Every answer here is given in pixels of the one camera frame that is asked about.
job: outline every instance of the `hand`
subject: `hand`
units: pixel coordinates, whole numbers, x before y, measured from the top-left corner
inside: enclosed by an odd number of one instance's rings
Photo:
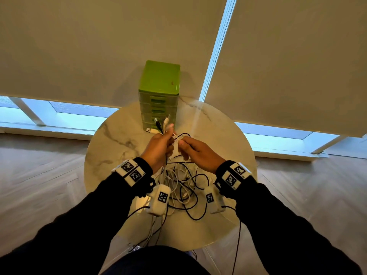
[[[178,151],[184,157],[184,160],[195,162],[204,171],[209,171],[215,174],[218,167],[225,162],[225,160],[216,154],[206,143],[203,143],[194,138],[185,136],[178,142]]]
[[[166,156],[170,157],[173,153],[173,132],[173,124],[170,124],[164,135],[155,134],[140,156],[152,167],[153,174],[166,163]]]

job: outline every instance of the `black sleeve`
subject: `black sleeve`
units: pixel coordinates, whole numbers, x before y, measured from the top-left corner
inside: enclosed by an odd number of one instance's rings
[[[233,161],[217,170],[221,178]],[[362,274],[360,267],[250,176],[236,190],[236,214],[269,274]]]
[[[146,173],[142,179],[150,179],[150,166],[141,158],[134,161]],[[33,240],[1,257],[0,268],[4,274],[98,274],[133,198],[126,181],[112,173],[74,208],[42,227]]]

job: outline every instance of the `light wood floor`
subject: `light wood floor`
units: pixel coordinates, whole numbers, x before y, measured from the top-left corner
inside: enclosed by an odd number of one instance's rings
[[[87,141],[0,134],[0,256],[32,239],[40,227],[85,197],[87,146]],[[367,159],[257,162],[259,182],[367,273]],[[231,274],[237,236],[235,229],[197,250],[198,261],[212,274]],[[126,248],[127,243],[115,237],[105,267]],[[266,274],[246,226],[235,274]]]

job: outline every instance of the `round marble table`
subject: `round marble table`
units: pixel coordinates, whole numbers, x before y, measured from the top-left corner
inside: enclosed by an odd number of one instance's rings
[[[257,178],[254,152],[245,135],[230,118],[213,106],[180,97],[175,130],[178,134],[186,132],[191,137],[207,143],[225,159],[241,162]],[[152,134],[142,128],[138,102],[111,115],[96,131],[88,146],[84,164],[84,183],[87,192],[95,190],[123,160],[139,156],[151,136]],[[173,156],[177,154],[177,141],[175,141]],[[197,206],[190,210],[190,214],[195,218],[202,215],[206,203],[204,195],[200,193],[198,195]],[[225,199],[225,203],[235,206],[235,201],[231,199]],[[142,204],[144,201],[135,198],[130,212]],[[152,216],[144,211],[135,213],[126,220],[118,235],[132,244],[138,244],[148,236],[151,220]],[[160,227],[160,217],[156,223],[154,230]],[[184,210],[176,210],[167,217],[158,244],[182,251],[198,249],[221,239],[238,224],[239,220],[231,209],[217,214],[210,214],[207,211],[199,221],[190,219]],[[155,239],[152,238],[150,243],[155,243]]]

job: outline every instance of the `right hand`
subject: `right hand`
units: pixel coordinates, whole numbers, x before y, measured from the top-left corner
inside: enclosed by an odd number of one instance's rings
[[[206,143],[203,143],[194,138],[185,136],[178,142],[178,151],[184,157],[184,160],[194,162],[204,171],[209,171],[215,174],[218,167],[225,162],[225,160],[216,154]]]

